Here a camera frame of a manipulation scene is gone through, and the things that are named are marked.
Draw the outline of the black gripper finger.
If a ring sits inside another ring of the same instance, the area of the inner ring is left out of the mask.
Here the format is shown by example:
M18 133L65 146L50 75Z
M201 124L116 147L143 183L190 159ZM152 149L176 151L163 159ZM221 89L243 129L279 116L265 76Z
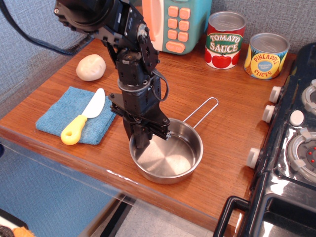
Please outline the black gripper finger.
M134 133L134 123L127 120L126 118L123 118L123 126L124 126L125 132L128 136L128 139L130 140L131 136Z
M136 148L138 149L147 147L153 137L153 133L146 126L141 126L139 124L134 126L133 135L136 142Z

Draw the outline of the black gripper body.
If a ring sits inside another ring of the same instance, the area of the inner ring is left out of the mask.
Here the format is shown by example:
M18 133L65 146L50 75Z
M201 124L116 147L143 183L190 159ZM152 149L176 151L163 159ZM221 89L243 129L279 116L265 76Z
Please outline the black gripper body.
M161 111L161 85L151 84L142 91L123 91L121 94L111 93L109 99L111 110L115 114L134 123L146 126L153 135L164 140L170 137L168 129L170 120Z

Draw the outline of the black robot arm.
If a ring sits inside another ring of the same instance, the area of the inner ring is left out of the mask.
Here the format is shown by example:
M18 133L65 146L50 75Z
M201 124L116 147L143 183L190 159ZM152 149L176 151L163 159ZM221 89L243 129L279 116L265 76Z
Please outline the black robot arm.
M123 118L135 146L147 147L154 135L168 139L170 121L159 107L168 94L161 91L158 51L142 14L127 0L58 0L55 15L108 49L121 90L109 97L111 109Z

